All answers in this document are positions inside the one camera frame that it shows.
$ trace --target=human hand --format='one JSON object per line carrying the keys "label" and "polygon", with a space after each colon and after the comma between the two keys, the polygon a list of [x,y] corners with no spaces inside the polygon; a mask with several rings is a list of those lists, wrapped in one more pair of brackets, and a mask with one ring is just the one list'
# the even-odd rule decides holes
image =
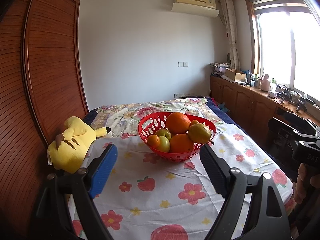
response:
{"label": "human hand", "polygon": [[[307,168],[303,163],[300,164],[300,167],[298,169],[298,174],[299,175],[297,178],[297,185],[294,189],[294,200],[298,204],[301,204],[307,194],[306,189],[303,186],[303,180],[306,177]],[[310,185],[316,188],[320,188],[320,174],[311,177]]]}

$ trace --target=yellow plush toy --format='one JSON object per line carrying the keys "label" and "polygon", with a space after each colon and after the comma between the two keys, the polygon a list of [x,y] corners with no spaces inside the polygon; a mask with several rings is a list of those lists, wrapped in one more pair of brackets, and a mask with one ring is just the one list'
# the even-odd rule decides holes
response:
{"label": "yellow plush toy", "polygon": [[102,127],[93,130],[76,116],[72,116],[64,123],[66,130],[56,136],[47,151],[49,161],[55,169],[63,169],[75,173],[81,166],[91,143],[97,137],[108,134],[111,129]]}

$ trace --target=floral bedsheet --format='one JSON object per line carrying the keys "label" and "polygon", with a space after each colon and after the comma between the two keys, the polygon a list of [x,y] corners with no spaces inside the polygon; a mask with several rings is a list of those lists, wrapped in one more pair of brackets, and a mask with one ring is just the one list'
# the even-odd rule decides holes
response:
{"label": "floral bedsheet", "polygon": [[[113,112],[111,108],[101,110],[106,111],[104,114],[108,114],[108,118],[106,121],[101,119],[99,125],[111,125],[115,138],[100,138],[92,143],[82,166],[87,167],[108,144],[117,146],[116,164],[103,192],[93,200],[115,240],[204,239],[223,205],[224,199],[214,190],[199,155],[182,163],[172,163],[152,153],[139,136],[134,136],[137,132],[132,117],[140,119],[150,111],[161,109],[176,111],[179,109],[176,104],[181,106],[180,111],[191,111],[215,120],[217,133],[211,147],[218,157],[245,174],[260,176],[263,172],[269,172],[284,203],[289,200],[292,182],[286,175],[238,127],[221,122],[210,109],[206,109],[204,101],[185,99],[162,102],[162,107],[142,104],[113,108],[118,110]],[[113,122],[123,122],[123,126],[118,129]],[[241,235],[249,203],[250,196],[247,194],[232,238]],[[86,239],[72,196],[68,206],[76,234]]]}
{"label": "floral bedsheet", "polygon": [[185,98],[158,103],[101,106],[96,110],[98,114],[91,127],[95,130],[110,127],[112,137],[138,135],[138,123],[142,117],[163,111],[193,114],[204,117],[216,125],[222,124],[222,120],[210,110],[206,102],[206,98]]}

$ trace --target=wooden wardrobe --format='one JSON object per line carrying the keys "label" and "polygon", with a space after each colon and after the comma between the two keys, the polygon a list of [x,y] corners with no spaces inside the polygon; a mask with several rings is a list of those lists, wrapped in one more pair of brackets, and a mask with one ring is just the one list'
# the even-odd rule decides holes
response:
{"label": "wooden wardrobe", "polygon": [[78,56],[80,0],[15,0],[0,22],[0,223],[26,236],[46,149],[88,113]]}

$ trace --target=window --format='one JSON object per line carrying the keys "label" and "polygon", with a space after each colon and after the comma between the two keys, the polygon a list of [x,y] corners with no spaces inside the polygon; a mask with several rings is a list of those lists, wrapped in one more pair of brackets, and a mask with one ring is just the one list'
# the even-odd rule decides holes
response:
{"label": "window", "polygon": [[252,72],[320,100],[320,26],[302,0],[247,0],[255,53]]}

